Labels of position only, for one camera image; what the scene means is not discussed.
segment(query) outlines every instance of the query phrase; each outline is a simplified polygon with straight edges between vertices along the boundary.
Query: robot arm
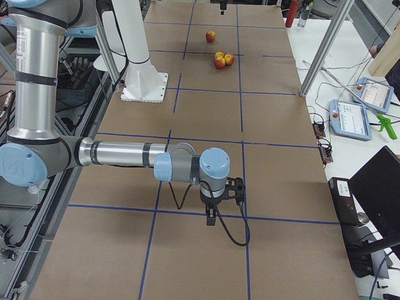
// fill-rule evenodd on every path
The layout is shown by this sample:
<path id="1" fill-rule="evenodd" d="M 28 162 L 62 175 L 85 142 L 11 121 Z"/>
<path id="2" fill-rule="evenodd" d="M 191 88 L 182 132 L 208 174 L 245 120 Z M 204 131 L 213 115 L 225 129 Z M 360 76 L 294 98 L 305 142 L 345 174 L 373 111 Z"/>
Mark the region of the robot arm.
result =
<path id="1" fill-rule="evenodd" d="M 76 166 L 142 166 L 153 168 L 160 181 L 199 184 L 207 224 L 215 224 L 216 206 L 224 199 L 235 199 L 243 211 L 243 182 L 228 178 L 230 160 L 221 149 L 196 155 L 188 144 L 60 136 L 54 129 L 59 38 L 67 30 L 95 34 L 95 1 L 7 1 L 17 25 L 16 117 L 7 144 L 0 147 L 0 176 L 14 185 L 30 186 Z"/>

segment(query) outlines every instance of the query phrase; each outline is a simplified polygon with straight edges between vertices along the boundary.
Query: blue joint cap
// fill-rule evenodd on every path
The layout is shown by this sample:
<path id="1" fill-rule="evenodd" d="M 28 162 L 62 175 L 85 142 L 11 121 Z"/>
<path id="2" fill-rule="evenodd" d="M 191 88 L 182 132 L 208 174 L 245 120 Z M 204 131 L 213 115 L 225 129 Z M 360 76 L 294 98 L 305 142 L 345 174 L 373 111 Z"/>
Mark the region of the blue joint cap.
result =
<path id="1" fill-rule="evenodd" d="M 31 186 L 45 180 L 48 170 L 34 151 L 11 143 L 0 147 L 0 176 L 15 186 Z"/>
<path id="2" fill-rule="evenodd" d="M 15 22 L 10 17 L 5 17 L 4 19 L 1 19 L 0 23 L 5 26 L 17 27 L 17 24 L 15 24 Z"/>
<path id="3" fill-rule="evenodd" d="M 213 179 L 227 178 L 230 164 L 228 154 L 219 148 L 207 149 L 200 156 L 201 170 Z"/>
<path id="4" fill-rule="evenodd" d="M 98 26 L 93 25 L 89 27 L 68 28 L 66 36 L 74 38 L 94 38 L 98 33 Z"/>
<path id="5" fill-rule="evenodd" d="M 47 0 L 6 0 L 8 4 L 16 8 L 34 8 L 45 3 Z"/>
<path id="6" fill-rule="evenodd" d="M 154 162 L 154 177 L 160 181 L 171 181 L 173 176 L 173 161 L 169 153 L 161 153 L 156 156 Z"/>

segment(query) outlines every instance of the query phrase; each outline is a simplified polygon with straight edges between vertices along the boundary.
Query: sticker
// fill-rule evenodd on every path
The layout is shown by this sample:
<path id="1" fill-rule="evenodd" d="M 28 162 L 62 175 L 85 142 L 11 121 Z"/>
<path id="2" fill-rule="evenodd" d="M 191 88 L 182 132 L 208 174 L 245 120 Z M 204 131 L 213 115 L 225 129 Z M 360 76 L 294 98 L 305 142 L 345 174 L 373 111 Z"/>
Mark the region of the sticker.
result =
<path id="1" fill-rule="evenodd" d="M 350 197 L 349 186 L 346 181 L 337 181 L 337 190 L 339 191 L 339 196 Z"/>
<path id="2" fill-rule="evenodd" d="M 21 30 L 17 31 L 17 59 L 26 59 L 26 40 L 27 33 Z"/>

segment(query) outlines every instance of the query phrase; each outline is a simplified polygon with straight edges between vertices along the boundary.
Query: blue cable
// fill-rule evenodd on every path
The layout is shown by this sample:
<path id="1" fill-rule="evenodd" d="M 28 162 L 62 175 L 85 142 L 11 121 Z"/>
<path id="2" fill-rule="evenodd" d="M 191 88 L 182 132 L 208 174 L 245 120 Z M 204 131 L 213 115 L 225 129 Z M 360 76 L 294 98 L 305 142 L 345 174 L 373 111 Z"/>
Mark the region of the blue cable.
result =
<path id="1" fill-rule="evenodd" d="M 376 281 L 378 281 L 379 272 L 381 272 L 381 268 L 382 268 L 384 262 L 388 259 L 389 255 L 392 254 L 392 253 L 393 253 L 393 251 L 390 251 L 390 252 L 387 253 L 387 254 L 385 255 L 385 257 L 382 259 L 381 264 L 379 265 L 379 268 L 377 269 L 377 272 L 376 272 L 376 275 L 375 275 L 374 284 L 372 285 L 371 293 L 369 294 L 368 300 L 371 300 L 371 299 L 373 298 L 373 293 L 374 293 Z"/>

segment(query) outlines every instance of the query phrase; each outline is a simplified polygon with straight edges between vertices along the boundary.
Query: red bottle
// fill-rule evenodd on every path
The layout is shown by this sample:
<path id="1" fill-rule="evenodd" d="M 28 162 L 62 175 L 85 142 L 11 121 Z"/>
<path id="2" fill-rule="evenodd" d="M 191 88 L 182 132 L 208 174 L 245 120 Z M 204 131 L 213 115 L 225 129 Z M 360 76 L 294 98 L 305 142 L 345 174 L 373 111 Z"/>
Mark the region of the red bottle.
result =
<path id="1" fill-rule="evenodd" d="M 286 18 L 286 24 L 285 24 L 286 28 L 292 27 L 294 17 L 296 16 L 296 13 L 299 8 L 299 4 L 300 4 L 299 0 L 292 0 L 292 3 L 290 4 L 289 8 L 289 14 L 287 15 Z"/>

